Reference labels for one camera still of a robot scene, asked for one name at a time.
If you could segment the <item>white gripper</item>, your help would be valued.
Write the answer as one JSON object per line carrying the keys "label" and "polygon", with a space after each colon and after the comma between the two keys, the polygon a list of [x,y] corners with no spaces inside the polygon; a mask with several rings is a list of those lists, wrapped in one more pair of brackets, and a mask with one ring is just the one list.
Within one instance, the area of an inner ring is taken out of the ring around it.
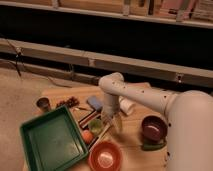
{"label": "white gripper", "polygon": [[122,131],[122,120],[118,108],[105,105],[101,114],[104,124],[112,125],[117,132]]}

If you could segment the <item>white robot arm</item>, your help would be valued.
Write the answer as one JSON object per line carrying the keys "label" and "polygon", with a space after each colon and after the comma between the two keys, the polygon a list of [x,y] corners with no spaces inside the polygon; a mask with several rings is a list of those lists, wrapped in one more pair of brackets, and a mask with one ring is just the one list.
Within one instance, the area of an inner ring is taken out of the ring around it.
{"label": "white robot arm", "polygon": [[213,97],[190,90],[182,93],[136,87],[121,73],[103,76],[103,113],[110,118],[123,96],[162,115],[168,121],[167,171],[213,171]]}

